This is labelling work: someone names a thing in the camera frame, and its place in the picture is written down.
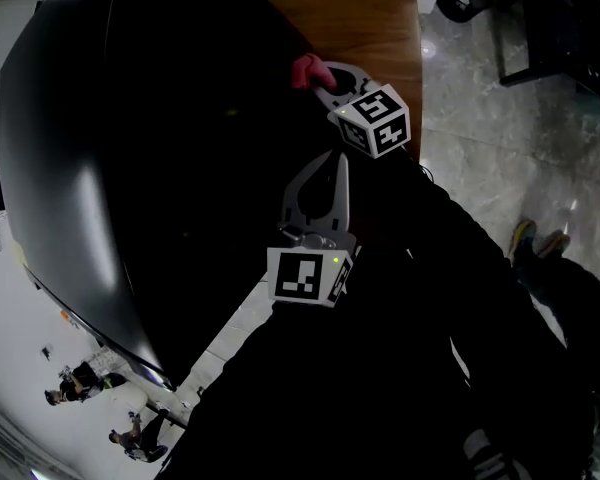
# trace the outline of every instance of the gray tile floor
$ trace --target gray tile floor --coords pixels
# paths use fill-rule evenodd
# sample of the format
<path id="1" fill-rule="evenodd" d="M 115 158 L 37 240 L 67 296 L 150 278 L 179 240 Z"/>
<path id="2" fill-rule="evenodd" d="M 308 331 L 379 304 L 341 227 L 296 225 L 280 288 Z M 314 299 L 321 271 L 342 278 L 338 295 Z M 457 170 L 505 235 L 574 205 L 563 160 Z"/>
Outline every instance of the gray tile floor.
<path id="1" fill-rule="evenodd" d="M 600 277 L 600 101 L 566 77 L 501 87 L 526 67 L 521 19 L 421 18 L 421 161 L 503 249 L 521 217 L 566 230 L 566 256 Z"/>

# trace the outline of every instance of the black fabric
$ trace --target black fabric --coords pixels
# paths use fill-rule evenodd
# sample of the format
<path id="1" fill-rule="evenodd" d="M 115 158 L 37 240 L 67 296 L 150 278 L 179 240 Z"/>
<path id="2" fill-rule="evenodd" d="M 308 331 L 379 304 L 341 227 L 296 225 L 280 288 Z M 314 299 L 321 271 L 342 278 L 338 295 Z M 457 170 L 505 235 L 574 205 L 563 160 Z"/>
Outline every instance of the black fabric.
<path id="1" fill-rule="evenodd" d="M 108 384 L 110 384 L 112 388 L 117 388 L 127 382 L 127 379 L 125 379 L 123 375 L 115 372 L 109 373 L 104 379 L 107 381 L 104 386 L 105 389 L 109 387 Z"/>
<path id="2" fill-rule="evenodd" d="M 156 462 L 157 460 L 160 460 L 162 457 L 164 457 L 167 454 L 168 451 L 169 451 L 169 447 L 158 446 L 153 452 L 151 452 L 151 455 L 149 457 L 147 457 L 147 462 L 149 464 L 151 464 L 152 462 Z"/>
<path id="3" fill-rule="evenodd" d="M 125 432 L 124 434 L 120 434 L 120 446 L 122 446 L 125 450 L 129 452 L 137 450 L 140 447 L 141 442 L 142 437 L 134 436 L 131 432 Z"/>
<path id="4" fill-rule="evenodd" d="M 183 478 L 194 453 L 231 457 L 222 471 L 463 478 L 473 424 L 458 421 L 450 338 L 494 447 L 535 480 L 579 478 L 589 392 L 500 248 L 403 151 L 349 158 L 363 248 L 347 294 L 331 310 L 275 304 L 159 478 Z"/>
<path id="5" fill-rule="evenodd" d="M 524 249 L 514 265 L 520 282 L 556 317 L 579 374 L 600 393 L 600 281 L 558 253 L 540 259 Z"/>
<path id="6" fill-rule="evenodd" d="M 153 418 L 142 431 L 142 438 L 140 441 L 140 448 L 146 453 L 152 453 L 158 447 L 158 437 L 160 435 L 160 428 L 167 417 L 168 412 L 162 410 L 158 415 Z"/>
<path id="7" fill-rule="evenodd" d="M 64 380 L 60 383 L 60 393 L 62 398 L 67 402 L 84 402 L 89 398 L 89 391 L 93 387 L 98 387 L 101 390 L 104 387 L 102 379 L 100 379 L 91 366 L 87 362 L 83 362 L 76 369 L 73 370 L 73 376 L 80 381 L 83 390 L 80 393 L 76 393 L 76 385 L 72 380 Z"/>

